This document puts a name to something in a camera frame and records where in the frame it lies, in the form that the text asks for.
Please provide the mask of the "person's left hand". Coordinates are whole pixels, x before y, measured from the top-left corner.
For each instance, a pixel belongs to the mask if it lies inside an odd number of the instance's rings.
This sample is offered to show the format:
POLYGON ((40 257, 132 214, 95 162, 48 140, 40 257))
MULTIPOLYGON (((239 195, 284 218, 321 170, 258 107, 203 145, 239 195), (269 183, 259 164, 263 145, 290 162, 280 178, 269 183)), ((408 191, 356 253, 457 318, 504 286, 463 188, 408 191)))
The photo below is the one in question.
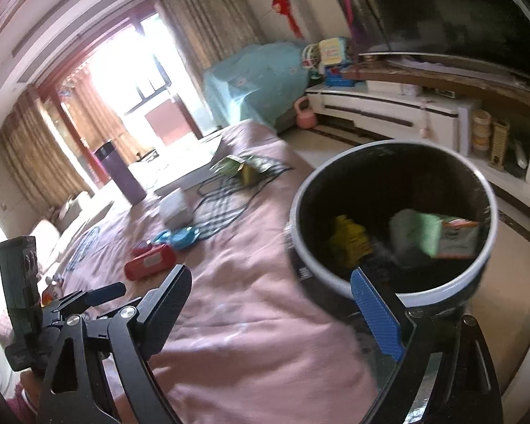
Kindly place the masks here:
POLYGON ((21 423, 35 424, 37 422, 42 379, 32 370, 20 373, 14 396, 7 400, 13 414, 21 423))

